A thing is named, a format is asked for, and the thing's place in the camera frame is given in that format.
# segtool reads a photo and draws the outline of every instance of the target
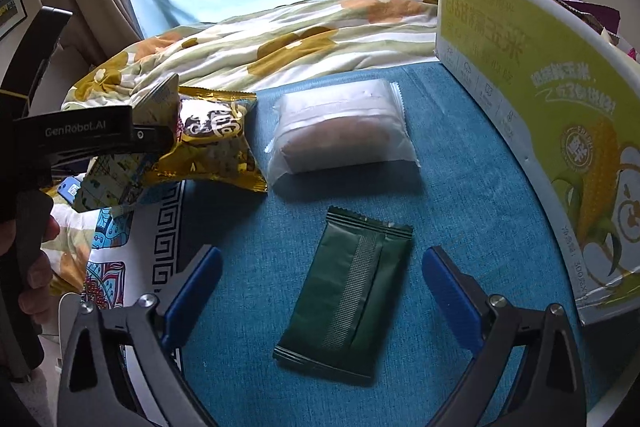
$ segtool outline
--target metal screw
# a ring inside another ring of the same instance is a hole
[[[489,304],[494,308],[504,308],[507,305],[507,299],[502,295],[491,295],[489,297]]]
[[[158,302],[158,298],[153,293],[145,293],[138,299],[138,304],[143,308],[151,308],[156,302]]]
[[[92,311],[95,310],[95,305],[92,302],[81,302],[80,303],[80,313],[82,315],[88,315]]]
[[[564,308],[562,308],[560,304],[551,304],[551,306],[549,306],[549,311],[554,315],[564,315]]]

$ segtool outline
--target blue table surface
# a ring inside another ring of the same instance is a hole
[[[326,76],[258,93],[248,139],[266,169],[273,103],[286,92],[386,78],[398,82],[421,163],[388,162],[288,176],[268,194],[189,182],[180,251],[219,247],[224,269],[182,359],[186,379],[224,427],[423,426],[470,360],[456,344],[420,273],[443,245],[487,293],[516,306],[559,302],[570,314],[592,407],[640,344],[637,314],[588,328],[577,314],[545,214],[507,145],[437,62]],[[414,226],[410,267],[378,360],[377,380],[352,387],[282,369],[271,358],[336,204]],[[518,365],[514,350],[484,420],[494,418]]]

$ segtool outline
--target green snack packet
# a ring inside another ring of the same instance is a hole
[[[412,234],[413,227],[331,206],[273,358],[332,380],[371,384]]]

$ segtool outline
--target yellow snack package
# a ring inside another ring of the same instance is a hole
[[[145,173],[144,184],[204,179],[266,192],[267,182],[244,136],[255,93],[201,87],[179,87],[178,92],[174,147]]]

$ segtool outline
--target framed picture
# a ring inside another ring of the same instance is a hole
[[[0,0],[0,39],[26,18],[22,0]]]

